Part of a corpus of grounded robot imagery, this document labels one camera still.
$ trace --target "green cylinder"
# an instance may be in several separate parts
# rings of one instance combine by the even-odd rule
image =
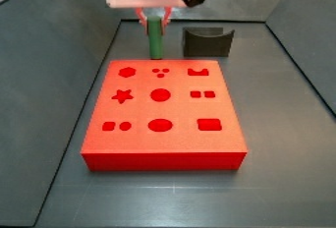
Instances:
[[[146,29],[149,38],[150,59],[162,58],[162,30],[161,18],[158,16],[146,17]]]

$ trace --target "red shape sorter box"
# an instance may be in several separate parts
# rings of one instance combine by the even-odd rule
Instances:
[[[81,155],[92,171],[237,169],[246,146],[216,61],[112,61]]]

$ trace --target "black shape block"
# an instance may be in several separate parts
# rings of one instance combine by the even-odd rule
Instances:
[[[184,56],[228,57],[233,35],[222,28],[184,28]]]

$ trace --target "small hole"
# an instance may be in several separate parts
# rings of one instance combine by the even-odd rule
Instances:
[[[214,92],[212,90],[205,91],[205,98],[214,98]]]
[[[130,128],[130,122],[122,122],[120,124],[121,131],[126,131],[126,130],[129,130],[129,128]]]
[[[105,122],[102,124],[102,131],[113,131],[116,126],[116,122]]]
[[[192,98],[201,98],[201,92],[198,90],[192,90],[190,97]]]

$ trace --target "circular hole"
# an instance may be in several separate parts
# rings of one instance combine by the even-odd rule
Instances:
[[[126,131],[126,130],[129,130],[129,128],[130,128],[130,122],[122,122],[120,124],[121,131]]]
[[[162,102],[170,98],[170,92],[164,88],[156,89],[150,93],[150,98],[157,102]]]

